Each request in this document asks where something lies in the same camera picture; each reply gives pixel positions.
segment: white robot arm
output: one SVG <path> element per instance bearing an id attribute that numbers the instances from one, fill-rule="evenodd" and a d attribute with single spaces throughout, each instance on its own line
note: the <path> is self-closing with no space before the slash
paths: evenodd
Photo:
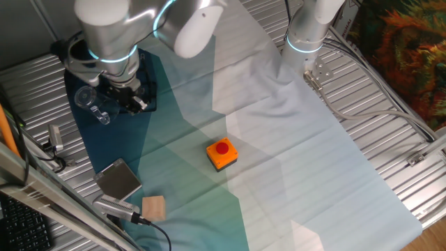
<path id="1" fill-rule="evenodd" d="M 289 25 L 282 58 L 300 76 L 315 68 L 315 59 L 330 23 L 345 0 L 304 0 Z"/>
<path id="2" fill-rule="evenodd" d="M 64 64 L 91 86 L 99 85 L 100 75 L 106 77 L 122 106 L 144 110 L 136 44 L 153 34 L 177 55 L 196 56 L 208 44 L 225 6 L 225 0 L 76 0 L 84 49 L 91 57 L 72 53 L 82 41 L 77 39 L 70 41 Z"/>

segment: metal plate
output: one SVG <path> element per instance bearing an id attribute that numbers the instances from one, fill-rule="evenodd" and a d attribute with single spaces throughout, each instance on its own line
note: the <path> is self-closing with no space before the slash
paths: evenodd
<path id="1" fill-rule="evenodd" d="M 270 35 L 280 51 L 284 45 L 283 39 L 287 28 L 285 5 L 268 8 L 266 6 L 273 5 L 276 1 L 241 0 L 241 2 Z M 301 1 L 294 3 L 292 13 L 301 5 Z M 251 6 L 258 6 L 262 10 L 261 14 Z M 379 85 L 371 81 L 349 58 L 323 48 L 320 60 L 333 73 L 332 80 L 321 79 L 323 88 L 334 107 L 340 111 L 363 114 L 386 109 L 396 110 L 393 102 Z M 398 96 L 392 98 L 403 104 Z M 362 121 L 340 119 L 339 122 L 415 217 L 420 219 L 446 199 L 446 165 L 440 156 L 421 162 L 416 168 L 408 164 L 407 159 L 427 146 L 427 143 L 405 119 L 379 116 Z M 425 222 L 423 228 L 430 226 L 444 215 L 446 210 Z"/>
<path id="2" fill-rule="evenodd" d="M 318 57 L 314 63 L 316 64 L 316 68 L 313 75 L 315 76 L 316 80 L 318 80 L 320 83 L 325 83 L 333 78 L 333 72 L 326 66 L 320 57 Z"/>
<path id="3" fill-rule="evenodd" d="M 73 159 L 59 176 L 87 201 L 101 193 L 93 180 L 93 166 L 85 150 L 63 82 L 64 68 L 55 56 L 43 56 L 0 73 L 0 83 L 19 115 L 26 121 L 26 131 L 39 143 L 48 141 L 48 124 L 57 124 L 63 141 L 58 155 Z M 59 223 L 50 221 L 56 250 L 90 250 L 102 247 Z"/>

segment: wooden block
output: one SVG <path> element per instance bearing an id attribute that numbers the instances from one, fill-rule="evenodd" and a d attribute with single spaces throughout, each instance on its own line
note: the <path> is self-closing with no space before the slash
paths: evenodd
<path id="1" fill-rule="evenodd" d="M 142 217 L 151 222 L 166 220 L 166 201 L 163 196 L 142 198 Z"/>

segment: emergency stop button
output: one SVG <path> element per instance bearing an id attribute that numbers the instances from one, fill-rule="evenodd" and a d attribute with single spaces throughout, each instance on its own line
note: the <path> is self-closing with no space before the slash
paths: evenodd
<path id="1" fill-rule="evenodd" d="M 217 152 L 221 155 L 227 154 L 229 151 L 229 146 L 224 142 L 218 143 L 217 146 L 215 147 L 215 150 L 217 150 Z"/>
<path id="2" fill-rule="evenodd" d="M 217 172 L 237 162 L 238 152 L 227 137 L 206 148 L 209 160 Z"/>

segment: black keyboard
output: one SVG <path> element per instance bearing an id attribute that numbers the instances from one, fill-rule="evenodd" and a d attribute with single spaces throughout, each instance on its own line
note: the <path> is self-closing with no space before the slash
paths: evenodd
<path id="1" fill-rule="evenodd" d="M 0 232 L 10 251 L 46 251 L 53 247 L 47 218 L 21 202 L 0 195 L 3 219 Z"/>

